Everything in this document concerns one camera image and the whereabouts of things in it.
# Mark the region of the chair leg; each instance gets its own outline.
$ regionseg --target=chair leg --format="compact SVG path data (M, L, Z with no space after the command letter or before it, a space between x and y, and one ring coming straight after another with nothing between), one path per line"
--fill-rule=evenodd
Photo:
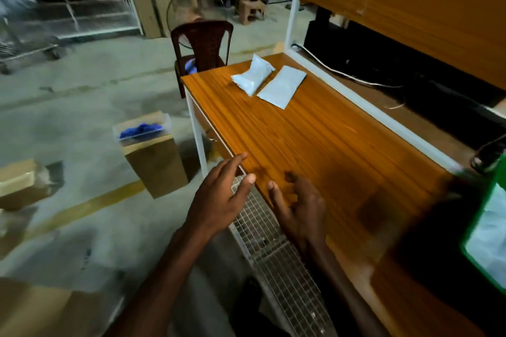
M181 98L184 99L186 97L185 86L177 73L176 78L178 79L179 93L181 94Z

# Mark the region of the hand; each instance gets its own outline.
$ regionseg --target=hand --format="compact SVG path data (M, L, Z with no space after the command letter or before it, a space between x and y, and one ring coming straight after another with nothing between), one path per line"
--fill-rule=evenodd
M274 181L267 184L269 197L281 229L300 253L307 257L310 247L319 248L326 245L325 200L308 178L286 172L285 180L294 183L297 202L288 207Z
M210 240L234 221L256 180L254 174L246 175L232 194L235 171L247 157L247 153L242 153L211 169L195 193L184 227Z

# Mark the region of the maroon plastic chair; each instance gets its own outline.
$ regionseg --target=maroon plastic chair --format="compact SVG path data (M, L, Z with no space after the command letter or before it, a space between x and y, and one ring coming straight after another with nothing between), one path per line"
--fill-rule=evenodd
M230 39L234 26L228 21L194 21L192 23L182 24L174 28L171 32L172 44L176 52L176 62L174 69L178 78L179 92L181 98L185 98L185 88L181 82L181 76L187 75L185 64L195 58L197 72L211 70L213 68L223 67L228 64L228 53L230 51ZM220 58L220 46L225 35L228 32L227 59L225 62ZM181 56L179 39L186 36L193 49L193 55Z

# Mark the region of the yellow tape on floor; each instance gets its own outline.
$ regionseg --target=yellow tape on floor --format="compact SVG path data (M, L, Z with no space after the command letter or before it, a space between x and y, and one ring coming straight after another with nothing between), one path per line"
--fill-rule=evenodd
M62 226L68 225L76 220L98 212L101 209L135 196L136 194L141 193L144 189L142 181L137 180L76 206L71 206L70 208L55 214L50 219L42 221L41 224L28 231L23 237L23 241L52 232Z

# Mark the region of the white table leg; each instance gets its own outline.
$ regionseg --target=white table leg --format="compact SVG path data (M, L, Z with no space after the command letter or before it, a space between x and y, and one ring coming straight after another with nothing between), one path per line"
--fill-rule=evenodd
M204 142L202 141L202 127L195 117L195 111L193 110L193 98L190 95L190 92L185 87L186 92L186 102L188 104L188 111L190 112L190 120L191 126L193 128L193 136L195 137L195 143L197 144L197 152L198 152L198 160L200 161L200 169L202 170L202 175L206 178L208 174L207 170L207 160L206 160L206 152L204 151Z

